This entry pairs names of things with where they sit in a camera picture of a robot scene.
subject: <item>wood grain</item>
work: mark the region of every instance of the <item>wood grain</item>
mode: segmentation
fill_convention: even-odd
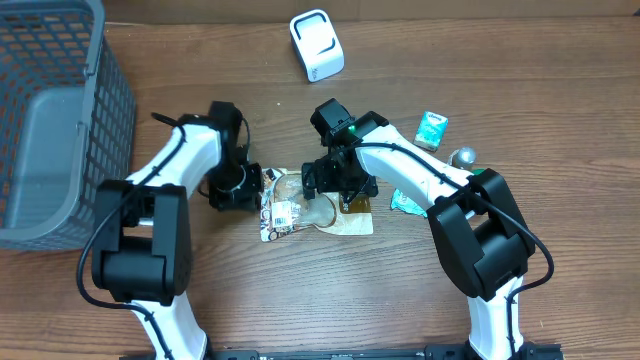
[[[312,9],[332,21],[631,16],[640,0],[105,0],[107,20],[134,24],[284,23]]]
[[[640,358],[640,22],[633,18],[342,23],[342,73],[308,84],[286,24],[112,27],[108,40],[138,99],[133,168],[164,145],[150,120],[233,101],[263,166],[323,153],[309,124],[336,97],[412,137],[425,109],[449,116],[437,156],[476,148],[503,174],[556,275],[522,296],[522,330],[567,359]],[[373,200],[373,236],[314,230],[259,240],[251,215],[191,200],[189,297],[216,348],[408,348],[462,342],[465,298],[441,270],[426,221]],[[77,251],[1,251],[6,359],[115,359],[149,349],[128,313],[85,304]],[[531,260],[529,280],[545,264]],[[108,298],[98,290],[93,293]]]

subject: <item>black cable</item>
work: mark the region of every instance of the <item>black cable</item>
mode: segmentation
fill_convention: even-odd
[[[154,119],[157,119],[156,115],[159,115],[159,114],[155,114],[155,113],[152,114]],[[95,306],[106,308],[106,309],[137,311],[142,315],[144,315],[145,321],[149,321],[151,323],[151,327],[153,327],[153,331],[156,333],[158,342],[162,347],[162,351],[164,351],[165,359],[174,360],[173,355],[171,354],[171,350],[167,346],[167,343],[162,335],[162,331],[160,330],[158,323],[153,317],[153,314],[149,310],[139,305],[109,303],[109,302],[104,302],[104,301],[95,299],[91,295],[89,295],[89,293],[87,292],[87,289],[84,287],[84,282],[83,282],[84,266],[87,262],[89,251],[91,250],[91,247],[93,246],[93,243],[95,242],[100,232],[102,232],[102,230],[105,228],[107,223],[111,220],[111,218],[113,218],[122,209],[122,207],[127,203],[127,201],[129,201],[132,198],[132,196],[135,195],[136,192],[138,192],[143,186],[145,186],[145,184],[147,184],[151,179],[153,179],[156,175],[158,175],[160,173],[160,170],[162,170],[162,168],[164,168],[169,163],[169,161],[173,159],[173,157],[178,153],[178,151],[180,151],[180,148],[182,148],[182,145],[187,142],[186,141],[187,134],[185,133],[182,126],[177,125],[177,122],[175,123],[165,122],[165,123],[169,125],[174,125],[176,128],[180,130],[182,137],[180,138],[178,145],[176,145],[176,147],[171,151],[171,153],[169,153],[169,155],[167,155],[167,157],[164,160],[162,160],[160,164],[158,164],[158,166],[153,168],[153,170],[149,173],[149,175],[147,175],[144,179],[142,179],[142,181],[139,184],[135,185],[133,189],[131,189],[131,191],[129,191],[125,196],[122,197],[118,205],[116,205],[113,208],[113,210],[109,212],[109,214],[102,220],[100,225],[98,225],[98,227],[95,229],[95,231],[89,238],[89,241],[87,241],[87,243],[85,244],[84,249],[82,250],[82,254],[80,255],[80,259],[78,260],[78,267],[76,268],[76,285],[78,286],[78,292],[80,292],[80,295],[82,295],[82,297],[91,305],[95,305]]]
[[[242,122],[244,122],[244,126],[247,128],[247,156],[249,156],[249,145],[251,145],[251,131],[249,131],[249,122],[243,116]]]
[[[497,213],[498,215],[500,215],[501,217],[503,217],[504,219],[506,219],[507,221],[509,221],[510,223],[512,223],[515,227],[518,228],[518,230],[520,230],[521,232],[523,232],[526,236],[528,236],[529,238],[531,238],[531,240],[533,240],[533,242],[536,244],[536,246],[538,246],[538,248],[540,248],[540,251],[542,252],[542,254],[544,255],[545,259],[547,260],[547,273],[540,279],[533,281],[529,284],[526,285],[522,285],[520,287],[518,287],[515,290],[512,290],[509,295],[507,296],[507,329],[508,329],[508,336],[509,336],[509,345],[511,348],[511,354],[512,356],[516,353],[515,351],[515,337],[513,336],[513,326],[512,326],[512,320],[513,320],[513,314],[511,311],[511,304],[513,304],[513,298],[518,295],[519,293],[525,291],[525,290],[529,290],[529,289],[533,289],[535,287],[538,287],[544,283],[546,283],[547,281],[549,281],[551,279],[551,277],[553,276],[553,272],[555,270],[555,265],[553,263],[553,257],[551,256],[551,253],[549,252],[549,250],[547,249],[547,247],[544,245],[544,243],[536,236],[534,235],[531,231],[529,231],[529,229],[527,229],[524,225],[520,224],[516,219],[512,218],[511,216],[507,215],[504,211],[498,209],[495,205],[493,205],[492,203],[486,201],[485,199],[483,199],[480,195],[470,191],[469,189],[465,188],[464,186],[456,183],[455,181],[451,180],[448,176],[446,176],[445,174],[443,174],[442,172],[438,171],[436,168],[434,168],[431,164],[429,164],[426,160],[424,160],[423,158],[421,158],[420,156],[418,156],[416,153],[412,152],[409,149],[406,149],[398,144],[389,144],[389,143],[360,143],[360,144],[354,144],[354,145],[350,145],[350,146],[346,146],[343,148],[339,148],[339,149],[335,149],[335,151],[333,153],[330,153],[328,155],[325,155],[323,158],[329,158],[332,157],[336,154],[340,154],[346,151],[350,151],[350,150],[354,150],[356,148],[362,148],[362,147],[377,147],[377,148],[387,148],[387,149],[391,149],[391,150],[397,150],[401,153],[404,153],[405,155],[408,155],[409,157],[411,157],[413,160],[415,160],[416,162],[418,162],[420,165],[424,166],[427,170],[429,170],[429,172],[431,172],[435,177],[439,178],[442,182],[447,183],[448,185],[456,188],[457,190],[461,190],[463,192],[466,193],[467,196],[473,196],[476,198],[477,201],[479,201],[482,205],[486,206],[489,210]]]
[[[202,185],[204,185],[204,183],[200,183],[200,185],[198,185],[198,194],[206,197],[207,199],[209,198],[209,194],[207,194],[206,192],[202,191]]]

